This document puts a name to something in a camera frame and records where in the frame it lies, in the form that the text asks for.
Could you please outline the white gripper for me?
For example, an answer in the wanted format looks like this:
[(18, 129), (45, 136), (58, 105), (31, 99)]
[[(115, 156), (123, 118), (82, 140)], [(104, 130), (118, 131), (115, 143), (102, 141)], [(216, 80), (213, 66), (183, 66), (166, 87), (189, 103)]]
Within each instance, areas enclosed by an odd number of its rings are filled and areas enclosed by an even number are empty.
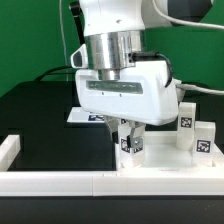
[(130, 148), (143, 146), (144, 123), (159, 126), (176, 119), (176, 88), (174, 81), (166, 86), (167, 82), (165, 61), (136, 62), (134, 67), (121, 70), (118, 81), (99, 80), (95, 70), (76, 72), (81, 107), (85, 111), (107, 115), (105, 123), (113, 143), (119, 142), (117, 118), (132, 120), (129, 122)]

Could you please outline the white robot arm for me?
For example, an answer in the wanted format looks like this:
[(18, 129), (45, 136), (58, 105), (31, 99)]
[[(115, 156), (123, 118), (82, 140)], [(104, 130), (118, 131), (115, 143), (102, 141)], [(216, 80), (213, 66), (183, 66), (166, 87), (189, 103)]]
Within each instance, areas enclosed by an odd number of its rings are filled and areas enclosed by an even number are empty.
[(84, 14), (81, 61), (72, 65), (82, 108), (105, 116), (112, 139), (143, 146), (147, 124), (163, 125), (178, 115), (169, 59), (147, 52), (148, 28), (197, 25), (214, 0), (80, 0)]

